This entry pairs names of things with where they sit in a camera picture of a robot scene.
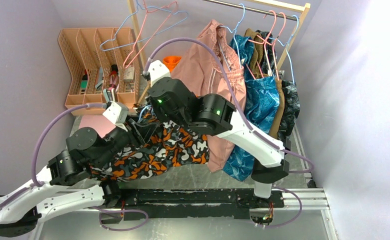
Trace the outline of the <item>orange camouflage shorts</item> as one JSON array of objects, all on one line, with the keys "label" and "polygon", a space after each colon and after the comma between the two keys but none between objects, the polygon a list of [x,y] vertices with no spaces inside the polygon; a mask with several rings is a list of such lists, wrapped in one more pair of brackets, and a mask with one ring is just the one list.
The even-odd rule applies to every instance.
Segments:
[{"label": "orange camouflage shorts", "polygon": [[109,165],[91,167],[90,178],[129,182],[161,175],[173,167],[206,164],[208,161],[207,136],[185,130],[169,121],[160,123],[143,147],[125,147]]}]

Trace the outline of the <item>light blue wire hanger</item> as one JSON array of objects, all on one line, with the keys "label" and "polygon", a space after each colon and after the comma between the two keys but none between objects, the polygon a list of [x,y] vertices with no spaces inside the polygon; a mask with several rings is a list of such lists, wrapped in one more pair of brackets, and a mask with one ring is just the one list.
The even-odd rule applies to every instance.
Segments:
[{"label": "light blue wire hanger", "polygon": [[157,121],[158,118],[154,112],[154,108],[152,107],[152,105],[148,104],[141,109],[137,122],[139,124],[145,124],[145,123],[152,123]]}]

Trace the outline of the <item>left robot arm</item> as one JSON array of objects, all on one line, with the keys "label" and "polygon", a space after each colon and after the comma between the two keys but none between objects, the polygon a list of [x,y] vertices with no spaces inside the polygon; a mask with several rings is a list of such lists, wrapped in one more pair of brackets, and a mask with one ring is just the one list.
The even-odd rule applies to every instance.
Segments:
[{"label": "left robot arm", "polygon": [[122,193],[117,182],[107,180],[76,192],[59,192],[91,176],[91,167],[105,167],[126,147],[142,147],[158,128],[157,122],[128,119],[104,137],[91,127],[78,129],[66,139],[67,148],[52,158],[21,189],[0,196],[0,237],[27,234],[39,223],[92,207],[117,207]]}]

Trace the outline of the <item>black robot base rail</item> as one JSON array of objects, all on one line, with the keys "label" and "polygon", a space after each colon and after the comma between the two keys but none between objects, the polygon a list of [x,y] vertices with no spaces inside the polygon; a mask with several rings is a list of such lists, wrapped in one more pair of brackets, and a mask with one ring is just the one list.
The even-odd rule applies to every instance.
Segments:
[{"label": "black robot base rail", "polygon": [[104,208],[130,210],[124,220],[172,218],[219,218],[250,219],[253,210],[267,210],[269,204],[283,208],[283,194],[274,190],[270,198],[254,195],[252,188],[211,189],[122,189],[113,197],[107,197]]}]

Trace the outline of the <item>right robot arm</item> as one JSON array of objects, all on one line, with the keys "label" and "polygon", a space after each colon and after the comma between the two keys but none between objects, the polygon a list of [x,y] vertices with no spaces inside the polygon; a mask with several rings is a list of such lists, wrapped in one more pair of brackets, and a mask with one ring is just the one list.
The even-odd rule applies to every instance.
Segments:
[{"label": "right robot arm", "polygon": [[253,202],[265,207],[272,200],[272,185],[289,174],[285,146],[249,122],[237,106],[215,93],[196,96],[179,79],[154,80],[147,101],[160,122],[173,121],[185,130],[216,136],[254,157],[251,179]]}]

